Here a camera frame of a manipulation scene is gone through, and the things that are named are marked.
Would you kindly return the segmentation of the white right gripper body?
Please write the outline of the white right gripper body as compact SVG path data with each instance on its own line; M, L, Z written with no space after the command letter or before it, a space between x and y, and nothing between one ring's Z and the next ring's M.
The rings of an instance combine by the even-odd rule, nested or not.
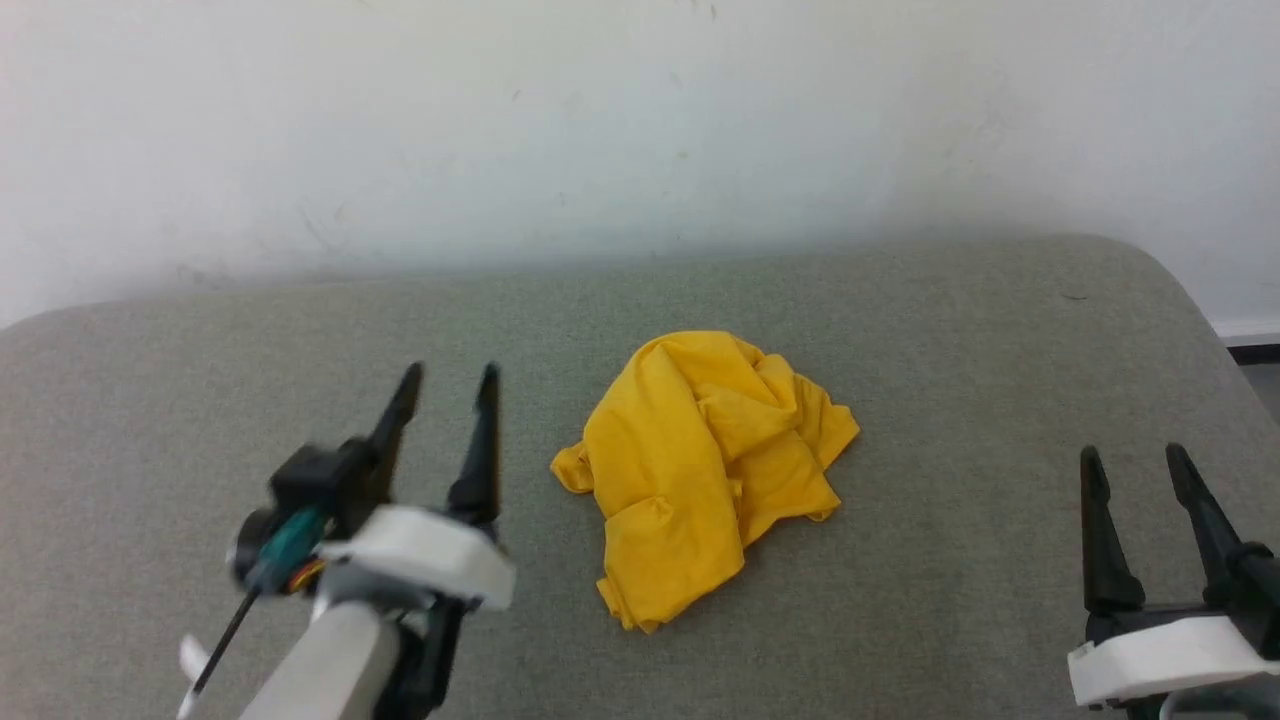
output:
M1277 655L1225 614L1192 606L1091 614L1068 655L1084 708L1277 708Z

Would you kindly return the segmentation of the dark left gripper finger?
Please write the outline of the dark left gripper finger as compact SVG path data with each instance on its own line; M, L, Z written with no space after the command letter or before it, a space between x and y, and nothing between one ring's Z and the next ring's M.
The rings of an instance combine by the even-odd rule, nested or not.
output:
M412 363L407 366L374 432L367 438L372 460L365 488L376 501L390 501L390 484L404 428L416 414L424 374L421 363Z
M462 468L447 496L447 512L493 529L500 515L500 369L485 365L475 397L475 424Z

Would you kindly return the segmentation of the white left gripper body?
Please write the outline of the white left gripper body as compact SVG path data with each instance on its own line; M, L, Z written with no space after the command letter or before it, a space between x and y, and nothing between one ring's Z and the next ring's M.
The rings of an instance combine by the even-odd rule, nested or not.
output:
M316 612L340 603L424 610L458 600L463 610L506 611L516 569L481 529L426 509L384 505L351 539L326 542Z

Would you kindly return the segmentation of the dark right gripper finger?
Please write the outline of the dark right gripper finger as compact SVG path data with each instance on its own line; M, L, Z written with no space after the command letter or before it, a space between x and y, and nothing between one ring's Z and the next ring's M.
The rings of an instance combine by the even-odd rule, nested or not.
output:
M1228 520L1225 511L1210 491L1183 445L1169 443L1165 456L1178 502L1185 510L1206 587L1203 601L1215 609L1234 609L1239 605L1236 570L1245 544Z
M1080 452L1082 579L1091 614L1134 612L1146 605L1146 591L1128 566L1110 500L1100 452L1085 446Z

